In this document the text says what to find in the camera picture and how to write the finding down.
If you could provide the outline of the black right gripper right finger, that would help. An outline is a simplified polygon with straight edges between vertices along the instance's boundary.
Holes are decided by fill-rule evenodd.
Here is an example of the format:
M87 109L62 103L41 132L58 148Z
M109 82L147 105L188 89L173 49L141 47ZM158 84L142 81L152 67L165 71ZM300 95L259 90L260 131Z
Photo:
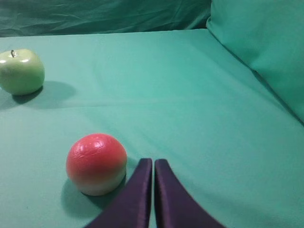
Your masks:
M154 210L158 228L222 228L186 191L166 159L154 163Z

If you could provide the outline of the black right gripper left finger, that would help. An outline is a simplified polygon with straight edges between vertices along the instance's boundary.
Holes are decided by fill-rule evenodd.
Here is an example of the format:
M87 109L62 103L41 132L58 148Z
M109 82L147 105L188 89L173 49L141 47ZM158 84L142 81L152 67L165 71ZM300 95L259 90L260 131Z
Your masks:
M87 228L147 228L152 200L152 159L140 159L113 202Z

